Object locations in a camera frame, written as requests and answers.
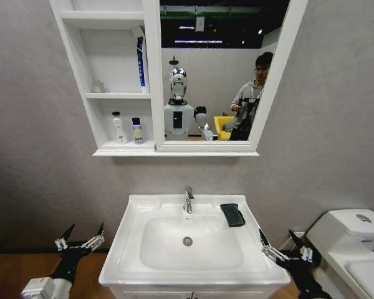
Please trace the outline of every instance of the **mirror frame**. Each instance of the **mirror frame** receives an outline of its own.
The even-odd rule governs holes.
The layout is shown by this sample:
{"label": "mirror frame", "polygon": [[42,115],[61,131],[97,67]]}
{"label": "mirror frame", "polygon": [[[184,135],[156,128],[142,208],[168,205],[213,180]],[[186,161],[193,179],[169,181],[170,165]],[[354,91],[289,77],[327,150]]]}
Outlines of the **mirror frame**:
{"label": "mirror frame", "polygon": [[160,0],[143,0],[156,153],[163,156],[259,156],[259,144],[308,0],[290,0],[254,126],[247,141],[166,141],[163,118]]}

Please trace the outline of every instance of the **lotion bottle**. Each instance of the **lotion bottle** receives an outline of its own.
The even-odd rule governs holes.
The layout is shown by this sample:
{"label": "lotion bottle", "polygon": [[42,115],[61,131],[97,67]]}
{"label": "lotion bottle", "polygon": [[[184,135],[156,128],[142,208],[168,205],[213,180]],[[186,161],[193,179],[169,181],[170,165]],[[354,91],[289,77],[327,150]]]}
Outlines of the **lotion bottle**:
{"label": "lotion bottle", "polygon": [[112,115],[113,115],[112,123],[116,130],[115,141],[121,145],[124,145],[125,143],[127,143],[127,136],[126,136],[126,132],[123,127],[123,124],[122,124],[122,119],[120,118],[120,112],[119,111],[112,112]]}
{"label": "lotion bottle", "polygon": [[142,145],[144,143],[144,134],[143,134],[143,127],[140,123],[139,117],[133,117],[133,138],[135,140],[135,144]]}

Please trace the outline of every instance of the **toilet seat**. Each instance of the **toilet seat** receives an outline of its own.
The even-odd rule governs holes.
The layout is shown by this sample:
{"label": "toilet seat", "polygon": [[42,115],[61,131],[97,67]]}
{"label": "toilet seat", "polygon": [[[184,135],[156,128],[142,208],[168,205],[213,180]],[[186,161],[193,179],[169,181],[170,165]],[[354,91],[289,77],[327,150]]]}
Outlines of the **toilet seat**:
{"label": "toilet seat", "polygon": [[374,299],[374,260],[350,262],[346,268],[368,296]]}

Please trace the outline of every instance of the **mirror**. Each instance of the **mirror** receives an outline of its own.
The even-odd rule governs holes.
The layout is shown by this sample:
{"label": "mirror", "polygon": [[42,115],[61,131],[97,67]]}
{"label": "mirror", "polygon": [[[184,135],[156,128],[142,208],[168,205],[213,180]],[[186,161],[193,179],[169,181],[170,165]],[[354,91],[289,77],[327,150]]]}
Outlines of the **mirror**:
{"label": "mirror", "polygon": [[160,0],[165,140],[249,138],[288,5]]}

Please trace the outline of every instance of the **gray hoodie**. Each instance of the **gray hoodie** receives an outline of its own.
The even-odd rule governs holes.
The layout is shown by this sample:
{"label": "gray hoodie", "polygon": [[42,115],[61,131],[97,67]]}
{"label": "gray hoodie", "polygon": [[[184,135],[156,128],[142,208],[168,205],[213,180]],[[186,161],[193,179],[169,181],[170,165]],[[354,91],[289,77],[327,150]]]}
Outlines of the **gray hoodie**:
{"label": "gray hoodie", "polygon": [[[254,81],[250,80],[247,84],[243,85],[240,90],[238,91],[236,97],[231,102],[230,109],[233,110],[233,106],[238,105],[238,100],[240,98],[251,98],[252,100],[255,98],[260,98],[262,96],[261,92],[264,85],[261,85],[259,87],[254,85]],[[239,113],[239,116],[235,116],[234,119],[231,121],[231,124],[233,125],[231,127],[231,124],[226,124],[225,129],[231,130],[232,128],[237,128],[239,124],[242,122],[243,119],[246,117],[247,113],[247,103],[242,103],[242,110]]]}

